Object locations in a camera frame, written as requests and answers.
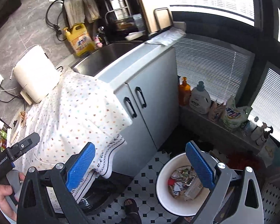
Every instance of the white appliance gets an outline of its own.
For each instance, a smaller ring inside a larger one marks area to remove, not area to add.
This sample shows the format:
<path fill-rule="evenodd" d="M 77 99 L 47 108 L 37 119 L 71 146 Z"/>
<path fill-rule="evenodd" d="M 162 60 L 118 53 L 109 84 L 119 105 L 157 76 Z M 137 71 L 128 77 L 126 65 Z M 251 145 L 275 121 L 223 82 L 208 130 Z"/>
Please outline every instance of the white appliance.
<path fill-rule="evenodd" d="M 13 74 L 23 88 L 20 94 L 29 105 L 32 100 L 39 103 L 60 80 L 60 72 L 40 45 L 34 46 L 18 61 Z"/>

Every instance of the kitchen sink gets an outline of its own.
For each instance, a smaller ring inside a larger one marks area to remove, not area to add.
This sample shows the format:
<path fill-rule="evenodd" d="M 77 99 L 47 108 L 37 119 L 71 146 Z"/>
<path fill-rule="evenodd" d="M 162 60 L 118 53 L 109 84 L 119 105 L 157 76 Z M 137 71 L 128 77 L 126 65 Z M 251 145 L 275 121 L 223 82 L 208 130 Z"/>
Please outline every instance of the kitchen sink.
<path fill-rule="evenodd" d="M 72 69 L 83 75 L 95 76 L 106 66 L 141 43 L 141 41 L 129 41 L 105 45 L 79 61 Z"/>

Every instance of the blue gripper pad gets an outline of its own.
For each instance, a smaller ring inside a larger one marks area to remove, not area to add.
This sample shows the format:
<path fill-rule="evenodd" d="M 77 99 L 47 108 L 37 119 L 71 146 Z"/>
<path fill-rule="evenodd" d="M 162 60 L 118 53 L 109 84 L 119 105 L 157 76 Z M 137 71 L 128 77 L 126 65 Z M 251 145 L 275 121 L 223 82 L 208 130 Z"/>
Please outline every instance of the blue gripper pad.
<path fill-rule="evenodd" d="M 210 190 L 215 188 L 214 172 L 197 151 L 192 142 L 188 142 L 186 145 L 186 156 L 189 159 L 191 165 L 194 167 L 203 187 Z"/>
<path fill-rule="evenodd" d="M 94 159 L 96 147 L 94 144 L 90 143 L 89 146 L 86 149 L 82 149 L 82 151 L 83 152 L 80 152 L 77 161 L 67 172 L 66 187 L 69 191 L 72 191 L 72 189 L 79 186 L 79 183 Z"/>

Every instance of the marble wall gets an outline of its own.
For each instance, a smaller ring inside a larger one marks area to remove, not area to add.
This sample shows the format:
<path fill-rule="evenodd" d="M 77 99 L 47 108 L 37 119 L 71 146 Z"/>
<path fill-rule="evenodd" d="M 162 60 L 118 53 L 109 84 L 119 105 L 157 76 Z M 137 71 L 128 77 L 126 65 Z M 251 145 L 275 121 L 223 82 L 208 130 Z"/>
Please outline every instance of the marble wall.
<path fill-rule="evenodd" d="M 0 28 L 0 73 L 4 77 L 2 86 L 5 89 L 17 87 L 17 90 L 11 91 L 14 94 L 18 94 L 21 88 L 14 77 L 10 80 L 10 74 L 20 54 L 29 46 L 41 45 L 54 65 L 74 53 L 67 41 L 57 40 L 55 31 L 45 22 L 50 4 L 48 0 L 21 2 L 21 7 Z M 61 4 L 54 4 L 48 14 L 49 20 L 56 23 L 60 11 Z M 61 28 L 64 27 L 62 16 L 59 24 Z M 11 98 L 7 93 L 0 92 L 1 100 L 8 101 Z M 0 117 L 9 124 L 22 103 L 21 99 L 14 99 L 10 103 L 0 102 Z"/>

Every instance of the human hand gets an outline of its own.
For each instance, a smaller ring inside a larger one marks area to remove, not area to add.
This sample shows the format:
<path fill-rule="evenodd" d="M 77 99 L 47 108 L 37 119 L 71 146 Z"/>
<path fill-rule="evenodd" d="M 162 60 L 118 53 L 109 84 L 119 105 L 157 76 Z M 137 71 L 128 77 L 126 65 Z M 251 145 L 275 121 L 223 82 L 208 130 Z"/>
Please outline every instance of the human hand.
<path fill-rule="evenodd" d="M 25 175 L 23 173 L 19 173 L 19 175 L 20 175 L 20 180 L 24 181 Z M 12 193 L 13 193 L 13 189 L 10 185 L 0 185 L 0 209 L 10 219 L 17 221 L 17 214 L 13 211 L 13 209 L 5 199 L 6 196 L 11 195 Z"/>

